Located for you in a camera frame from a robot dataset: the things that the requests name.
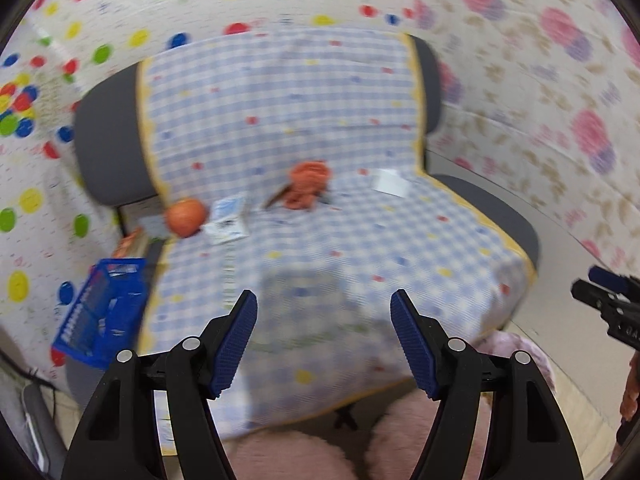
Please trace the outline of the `blue plastic basket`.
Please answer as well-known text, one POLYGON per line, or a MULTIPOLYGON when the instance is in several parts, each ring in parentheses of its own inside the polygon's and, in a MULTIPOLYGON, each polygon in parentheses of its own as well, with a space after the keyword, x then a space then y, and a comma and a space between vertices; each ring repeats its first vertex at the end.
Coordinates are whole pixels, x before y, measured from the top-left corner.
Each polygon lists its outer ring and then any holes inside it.
POLYGON ((149 298, 145 267, 143 258, 100 260, 68 309, 52 349, 106 370, 119 351, 131 348, 149 298))

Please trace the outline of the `stack of books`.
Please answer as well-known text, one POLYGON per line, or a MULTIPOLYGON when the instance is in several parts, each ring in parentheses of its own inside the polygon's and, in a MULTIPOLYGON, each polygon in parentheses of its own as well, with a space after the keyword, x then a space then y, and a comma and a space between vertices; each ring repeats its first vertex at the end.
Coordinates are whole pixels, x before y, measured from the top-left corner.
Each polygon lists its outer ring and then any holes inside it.
POLYGON ((114 259, 142 258, 145 256, 150 244, 149 234, 138 226, 129 235, 120 240, 112 257, 114 259))

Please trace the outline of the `brown cardboard piece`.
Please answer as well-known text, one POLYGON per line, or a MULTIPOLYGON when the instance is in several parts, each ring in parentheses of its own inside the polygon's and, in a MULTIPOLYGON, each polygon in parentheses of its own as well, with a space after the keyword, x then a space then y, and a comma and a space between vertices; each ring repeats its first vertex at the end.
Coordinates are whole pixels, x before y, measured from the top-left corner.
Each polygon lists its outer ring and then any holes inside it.
POLYGON ((290 192, 290 188, 291 185, 288 184, 281 188, 277 193, 274 193, 273 196, 271 196, 270 199, 264 203, 264 208, 268 209, 277 202, 280 202, 280 200, 283 200, 285 196, 288 195, 288 192, 290 192))

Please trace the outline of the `white blue milk carton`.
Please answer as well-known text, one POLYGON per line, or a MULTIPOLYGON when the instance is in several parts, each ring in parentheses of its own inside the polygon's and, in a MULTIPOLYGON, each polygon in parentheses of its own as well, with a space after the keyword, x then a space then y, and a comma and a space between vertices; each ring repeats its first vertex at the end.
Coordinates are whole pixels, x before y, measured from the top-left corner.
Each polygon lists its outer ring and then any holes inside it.
POLYGON ((217 200, 203 229, 213 245, 222 245, 248 237, 247 200, 244 194, 217 200))

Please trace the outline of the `small white paper scrap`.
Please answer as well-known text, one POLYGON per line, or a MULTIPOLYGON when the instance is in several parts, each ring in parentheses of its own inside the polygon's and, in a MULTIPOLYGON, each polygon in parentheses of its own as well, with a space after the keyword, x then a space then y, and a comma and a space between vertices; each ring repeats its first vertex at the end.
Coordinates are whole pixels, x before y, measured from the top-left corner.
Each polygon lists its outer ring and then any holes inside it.
POLYGON ((411 182, 401 177, 397 170, 378 169, 374 173, 372 188, 375 192, 406 198, 409 196, 411 182))

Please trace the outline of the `floral print plastic sheet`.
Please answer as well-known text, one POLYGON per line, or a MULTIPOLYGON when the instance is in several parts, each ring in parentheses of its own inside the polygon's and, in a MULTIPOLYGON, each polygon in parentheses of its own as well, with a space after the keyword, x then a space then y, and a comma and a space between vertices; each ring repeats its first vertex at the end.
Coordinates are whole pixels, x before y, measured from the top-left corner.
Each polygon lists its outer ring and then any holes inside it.
POLYGON ((639 46, 610 0, 414 0, 442 63, 430 150, 639 269, 639 46))

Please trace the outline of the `orange knitted cloth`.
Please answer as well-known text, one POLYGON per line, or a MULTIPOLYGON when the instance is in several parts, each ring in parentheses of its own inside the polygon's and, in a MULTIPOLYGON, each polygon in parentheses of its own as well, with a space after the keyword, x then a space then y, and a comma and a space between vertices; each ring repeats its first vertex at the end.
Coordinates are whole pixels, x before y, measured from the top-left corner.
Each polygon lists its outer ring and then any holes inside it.
POLYGON ((284 206, 291 210, 314 208, 319 195, 326 192, 331 176, 331 169, 322 160, 300 162, 290 171, 284 206))

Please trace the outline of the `balloon print plastic sheet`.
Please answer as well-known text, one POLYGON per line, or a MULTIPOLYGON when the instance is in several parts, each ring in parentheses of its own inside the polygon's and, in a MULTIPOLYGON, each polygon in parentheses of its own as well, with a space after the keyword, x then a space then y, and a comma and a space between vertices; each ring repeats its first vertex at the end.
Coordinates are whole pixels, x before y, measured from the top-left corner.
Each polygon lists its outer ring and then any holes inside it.
POLYGON ((115 246, 110 208, 85 191, 73 119, 96 84, 142 58, 284 25, 432 28, 437 0, 27 0, 1 50, 2 347, 62 382, 58 322, 115 246))

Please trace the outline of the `red apple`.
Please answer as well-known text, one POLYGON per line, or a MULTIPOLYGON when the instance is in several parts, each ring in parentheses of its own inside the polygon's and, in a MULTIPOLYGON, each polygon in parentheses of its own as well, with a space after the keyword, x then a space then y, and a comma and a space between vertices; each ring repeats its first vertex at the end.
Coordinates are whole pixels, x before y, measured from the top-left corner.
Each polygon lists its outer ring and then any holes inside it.
POLYGON ((185 198, 168 207, 164 218, 170 232, 186 238, 198 232, 208 218, 208 210, 200 200, 185 198))

